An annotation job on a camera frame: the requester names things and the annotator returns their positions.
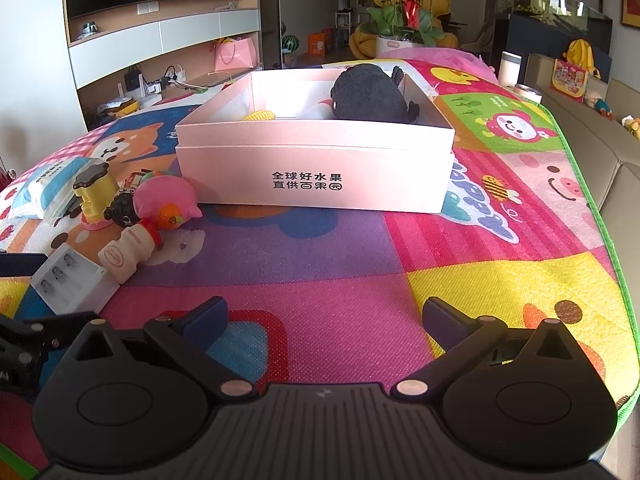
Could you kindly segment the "pink fluffy blanket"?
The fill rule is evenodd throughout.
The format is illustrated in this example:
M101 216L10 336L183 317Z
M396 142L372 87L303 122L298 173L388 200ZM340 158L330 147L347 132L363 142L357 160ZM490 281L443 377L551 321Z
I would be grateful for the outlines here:
M441 47L408 47L387 51L376 56L377 58L397 58L404 61L421 61L433 65L462 70L462 72L477 76L498 84L498 78L491 66L488 66L478 56L453 48Z

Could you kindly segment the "pink cardboard gift box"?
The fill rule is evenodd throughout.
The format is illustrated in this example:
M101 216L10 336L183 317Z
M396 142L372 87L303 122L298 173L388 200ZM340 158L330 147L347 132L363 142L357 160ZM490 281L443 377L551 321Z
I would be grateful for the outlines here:
M399 85L420 106L412 124L297 119L343 67L251 72L176 127L182 176L203 204L437 214L454 163L454 127L411 68ZM255 110L275 120L243 122Z

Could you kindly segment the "white tv wall cabinet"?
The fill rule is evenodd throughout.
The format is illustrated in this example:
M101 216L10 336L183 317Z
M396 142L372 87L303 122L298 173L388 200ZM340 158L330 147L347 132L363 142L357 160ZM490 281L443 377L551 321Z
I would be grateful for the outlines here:
M260 29L258 0L150 0L78 18L68 15L66 0L62 5L73 102L83 127L114 96L129 67L156 79L163 66L179 63L198 78L213 65L203 52L206 44Z

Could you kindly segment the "yellow plush backpack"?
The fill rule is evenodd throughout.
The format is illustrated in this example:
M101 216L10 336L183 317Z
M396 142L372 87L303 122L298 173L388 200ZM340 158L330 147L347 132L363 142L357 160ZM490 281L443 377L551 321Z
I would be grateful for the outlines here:
M566 62L585 70L588 74L600 78L600 72L594 64L593 50L585 39L575 39L563 53Z

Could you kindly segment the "cream bottle shaped toy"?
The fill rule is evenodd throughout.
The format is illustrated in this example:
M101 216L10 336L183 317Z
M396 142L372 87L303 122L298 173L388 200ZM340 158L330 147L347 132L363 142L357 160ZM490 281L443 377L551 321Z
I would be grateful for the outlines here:
M107 243L99 252L101 266L118 284L124 284L136 272L138 265L149 260L162 242L160 231L148 219L122 230L118 240Z

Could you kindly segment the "pink doll head toy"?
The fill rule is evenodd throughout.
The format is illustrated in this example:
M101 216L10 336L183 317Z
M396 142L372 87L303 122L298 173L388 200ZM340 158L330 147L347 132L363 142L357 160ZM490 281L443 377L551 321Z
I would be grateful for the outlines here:
M203 217L198 196L190 182L171 174L145 179L134 191L134 211L157 229L174 230Z

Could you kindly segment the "glass fish tank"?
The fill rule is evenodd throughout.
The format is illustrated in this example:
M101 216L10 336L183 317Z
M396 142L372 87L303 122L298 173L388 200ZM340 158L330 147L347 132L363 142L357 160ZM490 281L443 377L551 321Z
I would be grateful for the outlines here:
M564 21L581 29L590 24L613 24L612 18L579 0L499 0L498 10L545 23Z

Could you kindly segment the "small black figurine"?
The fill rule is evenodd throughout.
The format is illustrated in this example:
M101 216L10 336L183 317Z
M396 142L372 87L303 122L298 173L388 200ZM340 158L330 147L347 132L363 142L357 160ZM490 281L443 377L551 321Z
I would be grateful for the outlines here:
M125 229L134 226L140 221L134 209L134 191L130 188L119 190L111 203L104 209L103 218Z

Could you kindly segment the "purple orchid flower pot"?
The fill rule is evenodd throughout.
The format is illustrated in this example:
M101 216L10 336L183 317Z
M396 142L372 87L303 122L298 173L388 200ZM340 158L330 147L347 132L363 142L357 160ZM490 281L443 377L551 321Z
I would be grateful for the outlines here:
M450 13L451 0L358 0L367 19L349 37L356 58L374 58L376 40L408 41L425 47L456 48L458 38L445 32L442 17Z

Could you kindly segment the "yellow cup figure toy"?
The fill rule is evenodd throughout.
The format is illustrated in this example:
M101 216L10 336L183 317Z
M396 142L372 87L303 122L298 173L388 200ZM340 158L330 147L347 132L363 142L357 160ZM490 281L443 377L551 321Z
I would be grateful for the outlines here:
M104 210L111 205L119 186L107 162L96 162L82 170L75 178L73 190L81 199L81 223L87 230L104 229L112 223L104 219Z

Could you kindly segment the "pink paper gift bag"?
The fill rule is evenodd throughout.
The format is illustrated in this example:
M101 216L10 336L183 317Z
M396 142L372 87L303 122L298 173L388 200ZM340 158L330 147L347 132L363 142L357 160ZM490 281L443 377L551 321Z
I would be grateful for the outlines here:
M250 37L239 39L224 38L215 44L215 72L242 70L258 65L257 50Z

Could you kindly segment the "colourful cartoon play mat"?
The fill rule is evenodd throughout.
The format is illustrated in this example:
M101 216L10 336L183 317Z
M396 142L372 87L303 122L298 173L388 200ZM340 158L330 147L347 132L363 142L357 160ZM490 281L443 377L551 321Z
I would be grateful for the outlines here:
M111 299L118 328L221 296L213 355L250 380L382 382L438 355L431 296L516 327L559 318L610 389L639 397L631 282L550 110L485 79L415 62L454 127L441 214L207 206Z

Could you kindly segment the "blue white wipes pack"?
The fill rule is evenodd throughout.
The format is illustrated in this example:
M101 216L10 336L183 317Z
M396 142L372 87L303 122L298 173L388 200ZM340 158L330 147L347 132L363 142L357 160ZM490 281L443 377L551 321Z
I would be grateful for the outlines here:
M98 163L96 158L72 157L36 169L15 195L9 218L52 224L65 214L75 196L73 185L78 174Z

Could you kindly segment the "white thermos cup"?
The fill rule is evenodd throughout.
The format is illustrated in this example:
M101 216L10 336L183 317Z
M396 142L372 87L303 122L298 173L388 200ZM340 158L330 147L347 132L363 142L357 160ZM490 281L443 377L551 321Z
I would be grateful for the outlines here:
M501 53L498 81L500 86L515 87L518 84L522 64L521 55L503 51Z

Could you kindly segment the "yellow corn toy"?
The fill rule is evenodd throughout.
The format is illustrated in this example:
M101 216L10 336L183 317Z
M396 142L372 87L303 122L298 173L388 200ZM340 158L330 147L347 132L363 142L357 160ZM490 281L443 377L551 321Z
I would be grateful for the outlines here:
M242 118L243 122L264 122L265 120L275 120L276 115L270 110L255 110Z

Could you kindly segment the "white battery charger box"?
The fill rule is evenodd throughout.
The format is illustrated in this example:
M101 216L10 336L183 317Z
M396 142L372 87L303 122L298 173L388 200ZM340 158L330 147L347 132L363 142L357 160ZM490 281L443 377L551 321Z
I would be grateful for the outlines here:
M66 243L46 259L30 284L56 315L99 314L120 287L103 266Z

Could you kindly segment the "beige sofa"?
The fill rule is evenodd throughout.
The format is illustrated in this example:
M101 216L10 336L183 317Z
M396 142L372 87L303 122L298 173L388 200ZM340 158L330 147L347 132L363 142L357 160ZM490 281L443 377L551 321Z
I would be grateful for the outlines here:
M542 94L565 134L596 202L628 281L639 278L639 141L619 120L608 120L551 88L553 60L529 55L524 81Z

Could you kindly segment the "black plush toy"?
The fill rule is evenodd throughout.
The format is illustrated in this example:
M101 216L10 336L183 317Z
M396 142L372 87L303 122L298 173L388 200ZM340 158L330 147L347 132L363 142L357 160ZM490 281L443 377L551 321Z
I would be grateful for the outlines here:
M336 78L331 89L333 115L339 120L412 124L420 106L407 103L399 85L405 73L395 66L388 76L380 66L364 63L350 66Z

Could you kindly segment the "red cartoon gift bag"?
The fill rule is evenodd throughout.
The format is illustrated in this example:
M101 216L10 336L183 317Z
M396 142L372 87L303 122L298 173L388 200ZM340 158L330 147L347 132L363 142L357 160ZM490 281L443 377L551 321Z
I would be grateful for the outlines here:
M556 58L551 73L551 88L582 103L587 91L588 72L570 62Z

